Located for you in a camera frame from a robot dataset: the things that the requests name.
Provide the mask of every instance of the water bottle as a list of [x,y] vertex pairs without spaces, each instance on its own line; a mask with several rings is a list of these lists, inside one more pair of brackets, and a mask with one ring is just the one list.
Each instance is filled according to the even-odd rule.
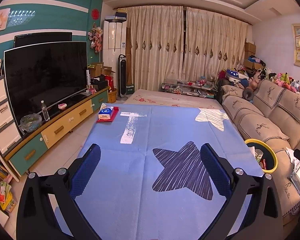
[[41,101],[41,109],[42,109],[42,113],[43,113],[43,117],[44,119],[47,121],[50,120],[50,116],[49,116],[49,113],[48,113],[48,109],[47,109],[47,106],[46,104],[43,102],[43,100]]

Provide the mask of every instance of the sofa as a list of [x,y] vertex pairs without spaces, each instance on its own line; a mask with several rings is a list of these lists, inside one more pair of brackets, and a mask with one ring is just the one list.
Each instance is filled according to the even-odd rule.
[[300,202],[294,185],[288,180],[294,165],[286,147],[300,150],[300,96],[268,80],[259,82],[252,103],[242,98],[242,89],[222,86],[222,107],[244,140],[263,141],[275,152],[278,167],[272,174],[279,194],[282,215]]

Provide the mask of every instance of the tv stand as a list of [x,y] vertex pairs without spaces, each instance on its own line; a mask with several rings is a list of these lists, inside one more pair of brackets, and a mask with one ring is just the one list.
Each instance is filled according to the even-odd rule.
[[34,132],[26,133],[23,140],[4,156],[5,160],[21,177],[57,141],[106,102],[108,87],[88,97],[77,94],[64,100],[62,103],[66,103],[67,107],[63,111],[57,105],[53,106],[49,110],[50,120]]

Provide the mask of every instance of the screw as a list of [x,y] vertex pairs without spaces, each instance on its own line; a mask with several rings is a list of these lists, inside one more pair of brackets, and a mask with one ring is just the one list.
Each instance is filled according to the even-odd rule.
[[269,174],[269,173],[266,173],[265,176],[266,176],[267,179],[272,179],[272,176],[271,176],[271,174]]
[[240,169],[240,168],[235,169],[235,173],[238,174],[238,175],[243,175],[244,174],[243,169]]
[[66,171],[67,171],[67,170],[66,170],[65,168],[61,168],[61,169],[58,170],[58,174],[59,174],[59,175],[63,175],[63,174],[66,173]]
[[35,176],[35,173],[34,173],[34,172],[31,172],[31,173],[28,175],[29,179],[33,179],[34,176]]

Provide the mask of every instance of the curtain rod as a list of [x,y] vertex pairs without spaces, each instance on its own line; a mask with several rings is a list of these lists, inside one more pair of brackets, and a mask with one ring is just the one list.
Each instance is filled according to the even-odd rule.
[[123,9],[123,8],[130,8],[130,7],[139,7],[139,6],[151,6],[151,5],[163,5],[163,6],[182,6],[183,7],[183,10],[186,10],[187,7],[190,7],[190,8],[194,8],[194,9],[199,9],[199,10],[205,10],[205,11],[208,11],[208,12],[214,12],[214,13],[219,13],[219,14],[222,14],[224,16],[228,16],[230,18],[233,18],[233,19],[236,19],[238,21],[242,21],[244,23],[247,23],[249,25],[252,26],[251,23],[249,22],[246,22],[244,20],[241,20],[241,19],[238,19],[236,17],[233,17],[233,16],[230,16],[230,15],[227,15],[225,13],[222,13],[222,12],[218,12],[218,11],[213,11],[213,10],[208,10],[208,9],[205,9],[205,8],[200,8],[200,7],[194,7],[194,6],[186,6],[186,5],[176,5],[176,4],[140,4],[140,5],[131,5],[131,6],[125,6],[125,7],[117,7],[117,8],[113,8],[114,10],[117,10],[117,9]]

